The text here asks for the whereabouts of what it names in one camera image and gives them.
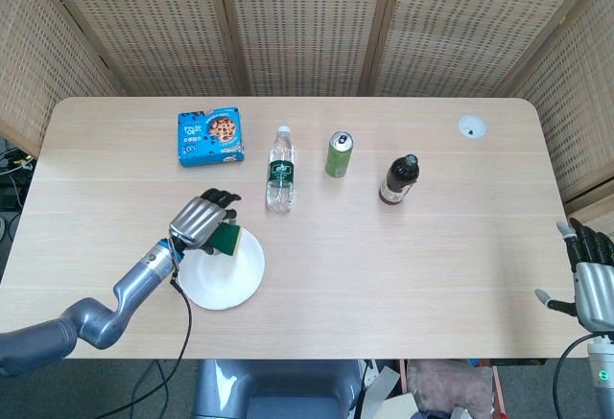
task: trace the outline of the green sponge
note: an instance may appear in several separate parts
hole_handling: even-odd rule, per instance
[[[223,254],[234,256],[239,248],[240,240],[241,226],[222,222],[215,232],[211,234],[208,243]]]

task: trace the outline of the green can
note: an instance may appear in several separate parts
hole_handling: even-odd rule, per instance
[[[354,149],[354,140],[347,131],[336,131],[328,142],[326,172],[333,177],[343,177],[347,172],[349,157]]]

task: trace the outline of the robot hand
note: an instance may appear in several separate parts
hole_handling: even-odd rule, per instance
[[[0,333],[0,378],[16,376],[70,354],[81,338],[97,349],[106,349],[124,334],[130,318],[147,297],[174,270],[186,249],[207,249],[211,234],[226,219],[236,218],[226,207],[241,198],[209,189],[193,198],[169,225],[162,239],[113,287],[117,309],[112,311],[92,297],[66,309],[59,318]],[[174,278],[172,284],[178,287]]]
[[[551,299],[543,290],[535,294],[549,309],[576,316],[591,333],[614,331],[614,244],[573,218],[556,227],[567,245],[576,302]]]

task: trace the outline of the paper plate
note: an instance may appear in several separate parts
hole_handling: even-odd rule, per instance
[[[197,306],[211,311],[230,309],[247,301],[260,286],[265,255],[258,240],[241,228],[234,256],[189,250],[179,265],[179,284]]]

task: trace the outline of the cookie box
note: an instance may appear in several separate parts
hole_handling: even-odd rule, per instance
[[[184,167],[243,160],[241,119],[237,107],[183,112],[178,119],[178,155]]]

